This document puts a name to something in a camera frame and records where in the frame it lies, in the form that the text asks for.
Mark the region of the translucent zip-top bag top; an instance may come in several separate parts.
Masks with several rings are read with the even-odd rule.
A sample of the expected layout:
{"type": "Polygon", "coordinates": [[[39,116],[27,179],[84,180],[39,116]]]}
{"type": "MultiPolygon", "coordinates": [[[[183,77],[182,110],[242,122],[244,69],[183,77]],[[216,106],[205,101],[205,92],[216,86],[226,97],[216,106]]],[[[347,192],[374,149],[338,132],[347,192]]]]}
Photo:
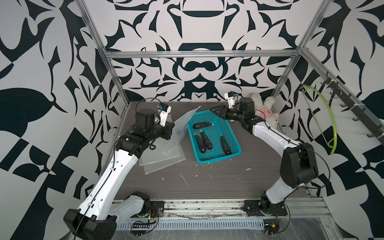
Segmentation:
{"type": "Polygon", "coordinates": [[[198,106],[197,108],[190,110],[186,112],[183,116],[178,118],[175,121],[175,126],[172,130],[171,139],[166,144],[165,148],[162,151],[163,155],[168,155],[170,152],[173,151],[174,148],[176,148],[180,142],[184,139],[184,137],[187,134],[187,123],[192,119],[193,115],[199,110],[201,106],[198,106]]]}

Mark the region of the translucent zip-top bag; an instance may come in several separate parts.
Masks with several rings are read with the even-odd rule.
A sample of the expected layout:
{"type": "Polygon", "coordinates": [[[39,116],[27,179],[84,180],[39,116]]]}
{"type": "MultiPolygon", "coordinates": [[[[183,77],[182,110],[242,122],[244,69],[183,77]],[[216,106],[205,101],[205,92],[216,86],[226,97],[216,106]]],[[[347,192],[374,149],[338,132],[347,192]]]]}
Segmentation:
{"type": "Polygon", "coordinates": [[[172,150],[168,147],[167,140],[164,139],[156,139],[154,142],[155,149],[151,150],[147,148],[142,156],[139,158],[139,166],[150,165],[162,161],[166,161],[169,159],[174,159],[181,156],[179,145],[174,146],[172,150]]]}
{"type": "Polygon", "coordinates": [[[201,106],[198,106],[197,108],[190,110],[186,112],[183,116],[178,118],[175,121],[175,126],[172,130],[171,139],[166,144],[165,148],[162,151],[163,155],[168,155],[170,152],[173,151],[174,148],[176,148],[180,142],[184,139],[184,137],[187,134],[187,123],[192,119],[193,115],[199,110],[201,106]]]}
{"type": "Polygon", "coordinates": [[[156,171],[159,171],[159,170],[162,170],[164,168],[167,168],[173,164],[177,164],[179,162],[182,162],[186,159],[186,157],[177,157],[177,158],[173,158],[173,159],[168,159],[168,160],[165,160],[165,161],[161,161],[161,162],[157,162],[157,163],[153,163],[153,164],[149,164],[149,165],[144,165],[144,173],[145,175],[148,175],[148,174],[151,174],[151,173],[154,173],[156,171]]]}

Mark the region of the teal plastic basket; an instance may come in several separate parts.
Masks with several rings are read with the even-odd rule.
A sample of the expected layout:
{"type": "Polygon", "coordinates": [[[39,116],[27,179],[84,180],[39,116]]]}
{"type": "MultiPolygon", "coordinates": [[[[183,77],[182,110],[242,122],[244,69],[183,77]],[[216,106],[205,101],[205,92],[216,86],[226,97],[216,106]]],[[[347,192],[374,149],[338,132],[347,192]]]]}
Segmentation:
{"type": "Polygon", "coordinates": [[[230,159],[242,153],[241,146],[228,121],[217,117],[209,110],[196,112],[187,123],[187,127],[196,160],[200,164],[208,164],[230,159]],[[196,139],[196,136],[201,135],[201,130],[195,130],[193,125],[204,122],[212,124],[211,126],[202,128],[201,130],[207,135],[208,139],[213,144],[213,149],[207,150],[205,153],[201,153],[196,139]],[[227,155],[223,150],[221,141],[222,138],[225,139],[231,150],[230,155],[227,155]]]}

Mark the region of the dark eggplant three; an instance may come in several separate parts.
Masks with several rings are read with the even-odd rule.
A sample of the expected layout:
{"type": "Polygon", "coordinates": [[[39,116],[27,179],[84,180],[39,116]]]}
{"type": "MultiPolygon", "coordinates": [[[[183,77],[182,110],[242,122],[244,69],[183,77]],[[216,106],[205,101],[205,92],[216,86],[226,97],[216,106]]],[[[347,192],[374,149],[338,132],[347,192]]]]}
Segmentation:
{"type": "Polygon", "coordinates": [[[212,150],[213,144],[212,144],[211,140],[208,138],[207,134],[203,130],[200,130],[200,135],[201,135],[201,138],[202,138],[203,143],[205,144],[207,150],[212,150]]]}

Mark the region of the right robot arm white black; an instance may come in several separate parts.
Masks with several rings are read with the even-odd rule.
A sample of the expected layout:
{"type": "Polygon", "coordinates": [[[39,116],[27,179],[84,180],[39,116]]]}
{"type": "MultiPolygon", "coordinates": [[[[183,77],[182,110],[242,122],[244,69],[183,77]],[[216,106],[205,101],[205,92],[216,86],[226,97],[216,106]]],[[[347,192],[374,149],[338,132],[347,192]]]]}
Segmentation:
{"type": "Polygon", "coordinates": [[[256,115],[251,98],[241,98],[234,107],[218,105],[210,108],[210,112],[221,119],[240,122],[243,129],[263,140],[282,157],[279,179],[261,195],[259,210],[264,215],[275,214],[288,196],[319,176],[313,146],[279,134],[265,117],[256,115]]]}

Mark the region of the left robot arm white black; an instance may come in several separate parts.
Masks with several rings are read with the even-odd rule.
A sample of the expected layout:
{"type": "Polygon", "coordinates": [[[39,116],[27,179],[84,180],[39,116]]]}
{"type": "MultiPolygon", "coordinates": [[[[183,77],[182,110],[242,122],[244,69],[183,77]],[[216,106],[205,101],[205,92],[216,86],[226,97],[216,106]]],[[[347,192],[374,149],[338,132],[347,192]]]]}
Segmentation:
{"type": "Polygon", "coordinates": [[[126,176],[146,149],[155,149],[158,138],[169,140],[175,124],[167,120],[171,106],[159,104],[157,110],[141,109],[135,124],[114,144],[113,158],[89,196],[77,209],[67,210],[64,222],[74,238],[110,240],[117,226],[127,218],[149,210],[150,198],[134,192],[115,208],[112,203],[126,176]]]}

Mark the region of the translucent zip-top bag bottom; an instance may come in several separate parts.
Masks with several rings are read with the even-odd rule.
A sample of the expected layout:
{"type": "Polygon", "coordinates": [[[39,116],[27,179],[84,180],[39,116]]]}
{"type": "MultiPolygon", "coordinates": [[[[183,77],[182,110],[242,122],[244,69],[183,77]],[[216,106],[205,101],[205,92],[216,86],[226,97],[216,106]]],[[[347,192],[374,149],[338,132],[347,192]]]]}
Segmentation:
{"type": "Polygon", "coordinates": [[[179,162],[182,162],[186,159],[186,157],[177,157],[177,158],[173,158],[173,159],[168,159],[168,160],[165,160],[165,161],[161,161],[161,162],[157,162],[157,163],[153,163],[153,164],[149,164],[149,165],[144,165],[144,173],[145,175],[148,175],[148,174],[151,174],[151,173],[154,173],[156,171],[159,171],[159,170],[162,170],[164,168],[167,168],[173,164],[177,164],[179,162]]]}

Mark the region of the dark eggplant one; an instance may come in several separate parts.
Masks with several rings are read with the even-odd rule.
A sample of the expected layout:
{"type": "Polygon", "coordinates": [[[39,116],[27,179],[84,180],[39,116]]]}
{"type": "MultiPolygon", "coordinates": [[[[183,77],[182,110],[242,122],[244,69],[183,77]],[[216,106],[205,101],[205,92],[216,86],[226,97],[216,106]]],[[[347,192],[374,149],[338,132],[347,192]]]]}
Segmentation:
{"type": "Polygon", "coordinates": [[[207,128],[207,127],[212,127],[214,125],[215,125],[214,123],[210,123],[210,122],[195,123],[193,125],[193,129],[199,130],[199,129],[203,129],[203,128],[207,128]]]}

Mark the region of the dark eggplant two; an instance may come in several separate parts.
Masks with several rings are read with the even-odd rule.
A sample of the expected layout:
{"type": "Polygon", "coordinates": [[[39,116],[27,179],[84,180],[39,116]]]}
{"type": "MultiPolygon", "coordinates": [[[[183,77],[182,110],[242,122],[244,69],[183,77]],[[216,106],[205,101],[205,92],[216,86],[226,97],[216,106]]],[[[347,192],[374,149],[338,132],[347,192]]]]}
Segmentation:
{"type": "Polygon", "coordinates": [[[205,142],[203,141],[203,139],[199,135],[194,134],[194,136],[195,136],[195,139],[197,141],[200,153],[205,154],[207,151],[207,147],[206,147],[205,142]]]}

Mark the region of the white plush bunny pink shirt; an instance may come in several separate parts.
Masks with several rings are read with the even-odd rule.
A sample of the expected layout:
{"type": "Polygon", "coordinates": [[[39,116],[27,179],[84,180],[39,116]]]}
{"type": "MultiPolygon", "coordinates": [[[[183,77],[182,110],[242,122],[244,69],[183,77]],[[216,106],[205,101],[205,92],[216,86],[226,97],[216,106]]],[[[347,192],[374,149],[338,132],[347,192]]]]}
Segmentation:
{"type": "Polygon", "coordinates": [[[278,113],[273,113],[272,107],[276,102],[274,97],[267,97],[264,101],[259,93],[254,93],[251,99],[255,105],[256,115],[263,118],[269,126],[278,129],[278,113]]]}

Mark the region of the green plastic hanger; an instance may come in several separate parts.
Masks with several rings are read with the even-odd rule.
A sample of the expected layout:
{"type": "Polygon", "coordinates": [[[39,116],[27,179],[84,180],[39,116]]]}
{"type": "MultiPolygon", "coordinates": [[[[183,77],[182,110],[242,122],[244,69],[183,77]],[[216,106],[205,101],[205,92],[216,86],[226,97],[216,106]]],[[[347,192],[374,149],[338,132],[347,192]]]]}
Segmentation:
{"type": "Polygon", "coordinates": [[[330,155],[334,155],[336,153],[337,146],[338,146],[338,128],[337,128],[337,123],[336,123],[336,119],[335,119],[333,110],[332,110],[331,105],[330,105],[330,100],[332,100],[333,98],[330,98],[329,100],[327,100],[320,91],[318,91],[316,88],[314,88],[312,86],[308,86],[308,85],[302,85],[300,87],[300,91],[301,91],[301,93],[305,99],[305,102],[306,102],[306,104],[310,110],[310,113],[311,113],[313,119],[315,120],[315,123],[316,123],[319,131],[321,132],[321,136],[323,137],[323,139],[326,143],[326,146],[331,150],[330,155]],[[325,105],[325,107],[328,111],[329,118],[331,121],[331,127],[332,127],[332,138],[329,140],[326,139],[326,137],[323,133],[323,130],[321,128],[321,125],[320,125],[319,121],[317,120],[316,114],[314,113],[312,106],[309,103],[309,99],[306,97],[306,94],[308,91],[312,91],[316,96],[318,96],[322,100],[323,104],[325,105]]]}

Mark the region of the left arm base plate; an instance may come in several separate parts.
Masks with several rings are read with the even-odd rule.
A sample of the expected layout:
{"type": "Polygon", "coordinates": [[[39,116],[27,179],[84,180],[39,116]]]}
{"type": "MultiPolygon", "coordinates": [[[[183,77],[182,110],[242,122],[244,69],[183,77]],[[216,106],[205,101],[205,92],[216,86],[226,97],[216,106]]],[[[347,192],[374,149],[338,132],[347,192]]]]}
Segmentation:
{"type": "Polygon", "coordinates": [[[154,218],[164,213],[165,202],[164,201],[150,201],[144,202],[140,216],[154,218]]]}

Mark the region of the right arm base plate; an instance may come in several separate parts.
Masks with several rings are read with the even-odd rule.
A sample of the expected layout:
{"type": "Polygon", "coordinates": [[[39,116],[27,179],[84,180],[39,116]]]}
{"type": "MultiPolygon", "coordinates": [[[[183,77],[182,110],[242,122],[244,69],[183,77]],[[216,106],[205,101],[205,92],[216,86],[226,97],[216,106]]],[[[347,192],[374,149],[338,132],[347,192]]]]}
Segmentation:
{"type": "Polygon", "coordinates": [[[268,199],[245,200],[242,210],[250,216],[271,217],[271,216],[288,216],[287,208],[284,202],[279,204],[271,204],[268,199]]]}

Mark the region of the aluminium frame rail front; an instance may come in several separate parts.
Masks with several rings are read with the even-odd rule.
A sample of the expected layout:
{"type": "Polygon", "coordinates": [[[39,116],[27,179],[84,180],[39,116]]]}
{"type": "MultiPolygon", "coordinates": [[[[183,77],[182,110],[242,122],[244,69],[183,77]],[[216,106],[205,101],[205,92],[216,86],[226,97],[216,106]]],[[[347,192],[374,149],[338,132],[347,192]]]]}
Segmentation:
{"type": "MultiPolygon", "coordinates": [[[[164,201],[164,213],[160,218],[175,219],[214,219],[214,218],[246,218],[243,210],[245,199],[176,199],[154,200],[164,201]]],[[[117,216],[118,222],[124,222],[135,215],[140,216],[144,200],[138,196],[129,197],[125,201],[107,200],[101,197],[97,200],[88,199],[81,206],[81,213],[89,218],[105,220],[108,216],[117,216]]],[[[288,198],[285,201],[288,216],[271,216],[250,218],[282,219],[294,218],[331,218],[331,213],[321,198],[288,198]]]]}

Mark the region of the black wall hook rack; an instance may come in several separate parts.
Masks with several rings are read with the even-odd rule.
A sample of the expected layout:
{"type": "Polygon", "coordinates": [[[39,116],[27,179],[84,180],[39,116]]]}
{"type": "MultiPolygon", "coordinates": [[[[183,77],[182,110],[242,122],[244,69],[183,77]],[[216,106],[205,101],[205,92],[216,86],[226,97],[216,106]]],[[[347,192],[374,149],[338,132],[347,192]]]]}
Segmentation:
{"type": "Polygon", "coordinates": [[[332,90],[330,100],[340,99],[341,107],[355,115],[353,121],[361,122],[370,131],[370,134],[367,134],[368,138],[375,138],[384,145],[384,123],[341,80],[332,79],[327,72],[326,80],[322,85],[326,85],[332,90]]]}

